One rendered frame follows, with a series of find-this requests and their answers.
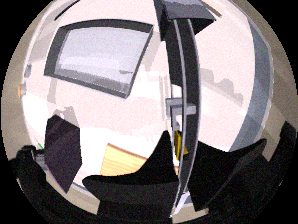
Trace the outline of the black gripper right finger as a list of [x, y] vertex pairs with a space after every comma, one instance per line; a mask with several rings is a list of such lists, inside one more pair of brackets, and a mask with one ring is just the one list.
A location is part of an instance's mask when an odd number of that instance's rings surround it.
[[192, 173], [188, 181], [194, 210], [198, 212], [208, 208], [208, 204], [225, 188], [234, 173], [241, 171], [251, 161], [257, 159], [266, 144], [267, 140], [261, 139], [238, 151], [226, 152], [198, 140], [197, 153], [194, 156]]

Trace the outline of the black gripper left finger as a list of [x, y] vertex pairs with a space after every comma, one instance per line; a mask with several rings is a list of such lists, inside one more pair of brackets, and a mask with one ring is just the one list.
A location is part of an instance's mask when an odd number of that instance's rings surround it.
[[164, 204], [165, 218], [170, 217], [180, 186], [174, 171], [172, 136], [162, 132], [149, 159], [136, 172], [120, 176], [92, 175], [81, 183], [98, 200], [122, 204]]

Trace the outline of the grey cylinder with orange top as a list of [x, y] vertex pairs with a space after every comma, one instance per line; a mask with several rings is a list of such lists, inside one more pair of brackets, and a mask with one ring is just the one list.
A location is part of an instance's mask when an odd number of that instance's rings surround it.
[[23, 83], [19, 85], [19, 97], [23, 97], [25, 95], [27, 95], [27, 85]]

